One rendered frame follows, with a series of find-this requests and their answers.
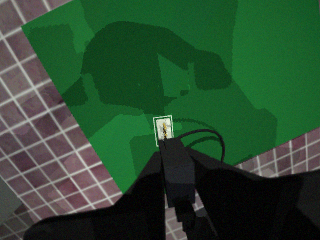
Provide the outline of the black computer fan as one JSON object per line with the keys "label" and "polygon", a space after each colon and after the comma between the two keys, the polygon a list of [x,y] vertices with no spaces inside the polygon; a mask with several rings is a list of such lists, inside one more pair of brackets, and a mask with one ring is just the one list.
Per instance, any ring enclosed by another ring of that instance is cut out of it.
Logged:
{"label": "black computer fan", "polygon": [[188,240],[220,240],[217,231],[208,217],[208,212],[204,208],[196,213],[195,230],[186,232]]}

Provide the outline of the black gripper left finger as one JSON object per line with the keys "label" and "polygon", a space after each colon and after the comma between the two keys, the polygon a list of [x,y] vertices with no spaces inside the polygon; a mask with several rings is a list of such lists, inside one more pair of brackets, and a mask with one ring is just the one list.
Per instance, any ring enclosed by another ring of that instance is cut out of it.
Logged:
{"label": "black gripper left finger", "polygon": [[160,151],[112,206],[42,219],[23,240],[166,240]]}

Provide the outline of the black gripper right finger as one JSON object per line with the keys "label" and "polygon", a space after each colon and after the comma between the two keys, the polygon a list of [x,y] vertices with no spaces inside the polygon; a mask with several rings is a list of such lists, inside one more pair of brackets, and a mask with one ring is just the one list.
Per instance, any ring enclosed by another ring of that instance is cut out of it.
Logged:
{"label": "black gripper right finger", "polygon": [[291,208],[320,200],[320,169],[267,178],[185,148],[220,240],[279,240]]}

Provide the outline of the green circuit board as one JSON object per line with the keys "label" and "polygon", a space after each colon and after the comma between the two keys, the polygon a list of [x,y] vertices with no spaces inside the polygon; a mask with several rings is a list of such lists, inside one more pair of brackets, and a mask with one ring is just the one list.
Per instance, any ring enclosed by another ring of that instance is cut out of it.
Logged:
{"label": "green circuit board", "polygon": [[320,127],[319,0],[71,0],[21,26],[126,193],[158,140],[235,165]]}

